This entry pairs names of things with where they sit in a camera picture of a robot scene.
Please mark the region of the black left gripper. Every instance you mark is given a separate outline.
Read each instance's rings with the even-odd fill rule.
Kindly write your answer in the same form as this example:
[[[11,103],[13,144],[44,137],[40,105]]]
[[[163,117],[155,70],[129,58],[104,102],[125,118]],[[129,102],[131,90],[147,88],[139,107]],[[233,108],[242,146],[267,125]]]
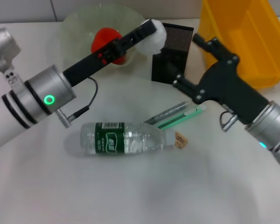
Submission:
[[[122,38],[109,42],[99,50],[70,66],[63,71],[63,75],[70,85],[74,87],[87,77],[124,56],[128,49],[154,34],[156,30],[157,28],[152,20],[148,20]]]

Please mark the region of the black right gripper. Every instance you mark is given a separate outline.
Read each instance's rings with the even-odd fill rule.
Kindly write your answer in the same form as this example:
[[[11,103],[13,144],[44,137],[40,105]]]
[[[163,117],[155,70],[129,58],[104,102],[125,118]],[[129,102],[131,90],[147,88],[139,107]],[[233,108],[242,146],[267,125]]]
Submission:
[[[177,75],[173,86],[194,103],[216,101],[233,111],[244,125],[252,123],[269,102],[237,75],[238,56],[230,52],[216,37],[205,41],[195,33],[192,41],[218,61],[204,73],[198,85]]]

